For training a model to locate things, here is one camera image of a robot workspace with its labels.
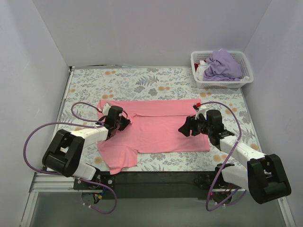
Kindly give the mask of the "pink t shirt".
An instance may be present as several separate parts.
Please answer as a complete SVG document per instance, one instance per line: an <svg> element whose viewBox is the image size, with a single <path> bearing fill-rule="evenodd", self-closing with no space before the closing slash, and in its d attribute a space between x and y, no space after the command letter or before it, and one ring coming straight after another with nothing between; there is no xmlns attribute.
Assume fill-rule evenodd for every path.
<svg viewBox="0 0 303 227"><path fill-rule="evenodd" d="M119 106L128 114L131 123L116 135L98 143L98 150L112 175L124 167L137 165L138 154L165 152L208 152L208 137L199 134L185 137L178 129L188 116L194 116L193 104L200 99L157 101L109 101L105 104Z"/></svg>

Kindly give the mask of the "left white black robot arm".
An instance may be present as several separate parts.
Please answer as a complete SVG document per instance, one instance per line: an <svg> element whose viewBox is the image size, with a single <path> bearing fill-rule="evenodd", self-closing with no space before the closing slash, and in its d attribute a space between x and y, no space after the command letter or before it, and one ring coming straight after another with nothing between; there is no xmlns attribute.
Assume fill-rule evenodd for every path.
<svg viewBox="0 0 303 227"><path fill-rule="evenodd" d="M59 130L45 152L42 164L65 176L96 180L100 170L81 160L84 148L112 138L123 131L130 120L123 116L123 108L105 104L103 116L96 126L79 131Z"/></svg>

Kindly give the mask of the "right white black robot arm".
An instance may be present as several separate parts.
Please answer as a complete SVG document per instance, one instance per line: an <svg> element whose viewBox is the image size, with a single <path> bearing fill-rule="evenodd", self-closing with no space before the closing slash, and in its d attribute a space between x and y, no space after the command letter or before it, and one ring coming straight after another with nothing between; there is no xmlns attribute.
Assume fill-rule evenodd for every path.
<svg viewBox="0 0 303 227"><path fill-rule="evenodd" d="M234 133L225 129L220 111L209 110L203 114L199 110L195 116L188 116L178 131L186 137L206 135L213 146L243 165L242 170L227 162L218 165L211 188L221 183L233 184L248 191L258 204L291 194L280 157L265 155L240 142Z"/></svg>

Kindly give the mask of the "floral table mat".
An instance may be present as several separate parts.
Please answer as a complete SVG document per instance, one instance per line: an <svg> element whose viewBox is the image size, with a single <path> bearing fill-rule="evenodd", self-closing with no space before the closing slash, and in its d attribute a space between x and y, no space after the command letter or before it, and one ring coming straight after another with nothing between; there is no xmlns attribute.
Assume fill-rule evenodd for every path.
<svg viewBox="0 0 303 227"><path fill-rule="evenodd" d="M218 109L225 127L261 151L241 89L197 88L190 68L75 69L70 74L57 129L80 130L97 118L100 100L173 100L200 98Z"/></svg>

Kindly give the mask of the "white garment in basket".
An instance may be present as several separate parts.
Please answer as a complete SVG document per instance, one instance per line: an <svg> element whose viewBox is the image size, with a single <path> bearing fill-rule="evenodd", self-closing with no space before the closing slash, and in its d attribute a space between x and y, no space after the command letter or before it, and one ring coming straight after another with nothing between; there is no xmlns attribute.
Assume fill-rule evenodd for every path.
<svg viewBox="0 0 303 227"><path fill-rule="evenodd" d="M206 62L206 60L201 60L198 64L199 64L199 67L197 68L197 71L196 71L196 78L199 81L203 81L204 80L204 72L205 72L205 70L208 69L209 64Z"/></svg>

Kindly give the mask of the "purple t shirt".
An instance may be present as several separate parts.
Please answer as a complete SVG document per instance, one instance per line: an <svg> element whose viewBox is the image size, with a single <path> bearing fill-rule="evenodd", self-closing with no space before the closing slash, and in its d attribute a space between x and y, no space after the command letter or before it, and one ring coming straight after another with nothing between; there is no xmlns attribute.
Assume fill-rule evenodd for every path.
<svg viewBox="0 0 303 227"><path fill-rule="evenodd" d="M240 65L225 49L213 51L206 62L209 67L204 72L204 81L235 82L242 79Z"/></svg>

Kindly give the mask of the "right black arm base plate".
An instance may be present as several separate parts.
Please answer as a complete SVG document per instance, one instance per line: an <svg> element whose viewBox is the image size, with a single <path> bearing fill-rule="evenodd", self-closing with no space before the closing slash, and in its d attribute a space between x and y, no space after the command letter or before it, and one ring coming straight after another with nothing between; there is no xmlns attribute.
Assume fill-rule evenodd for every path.
<svg viewBox="0 0 303 227"><path fill-rule="evenodd" d="M203 190L210 189L212 182L214 180L215 174L213 173L201 173L197 178L193 180L194 184ZM221 180L217 180L214 189L226 189L228 186L227 183L224 183Z"/></svg>

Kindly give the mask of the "aluminium frame rail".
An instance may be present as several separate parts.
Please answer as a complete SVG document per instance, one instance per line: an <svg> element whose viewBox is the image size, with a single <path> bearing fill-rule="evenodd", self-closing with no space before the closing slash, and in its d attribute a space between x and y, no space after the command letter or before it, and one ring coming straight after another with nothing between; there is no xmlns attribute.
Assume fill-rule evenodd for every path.
<svg viewBox="0 0 303 227"><path fill-rule="evenodd" d="M232 194L233 205L205 209L208 189L193 180L206 172L101 174L101 187L82 180L37 174L23 227L293 227L287 200L257 204L249 194L215 189L216 201Z"/></svg>

